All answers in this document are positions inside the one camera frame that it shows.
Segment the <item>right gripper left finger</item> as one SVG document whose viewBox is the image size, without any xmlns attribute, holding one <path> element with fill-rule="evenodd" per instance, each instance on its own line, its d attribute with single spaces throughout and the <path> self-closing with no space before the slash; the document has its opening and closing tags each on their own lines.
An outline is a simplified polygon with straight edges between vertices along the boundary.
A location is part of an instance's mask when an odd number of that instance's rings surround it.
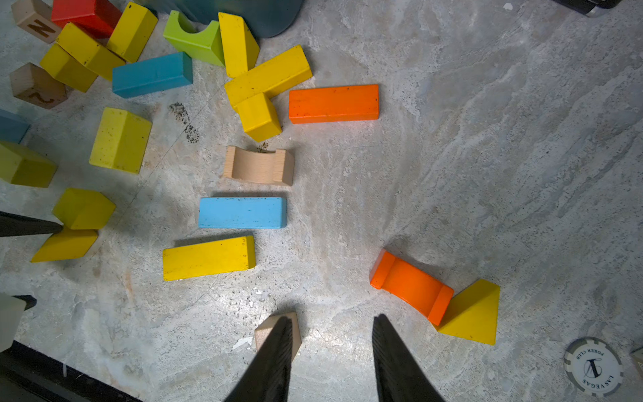
<svg viewBox="0 0 643 402">
<path fill-rule="evenodd" d="M 225 401 L 287 401 L 291 378 L 291 322 L 281 318 L 284 343 L 268 339 Z"/>
</svg>

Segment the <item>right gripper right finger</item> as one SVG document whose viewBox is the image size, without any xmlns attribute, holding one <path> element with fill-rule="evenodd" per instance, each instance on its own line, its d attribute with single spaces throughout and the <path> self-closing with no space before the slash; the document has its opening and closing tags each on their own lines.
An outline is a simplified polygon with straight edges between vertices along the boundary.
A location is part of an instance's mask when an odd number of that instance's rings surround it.
<svg viewBox="0 0 643 402">
<path fill-rule="evenodd" d="M 384 314 L 373 320 L 372 341 L 379 401 L 444 401 Z"/>
</svg>

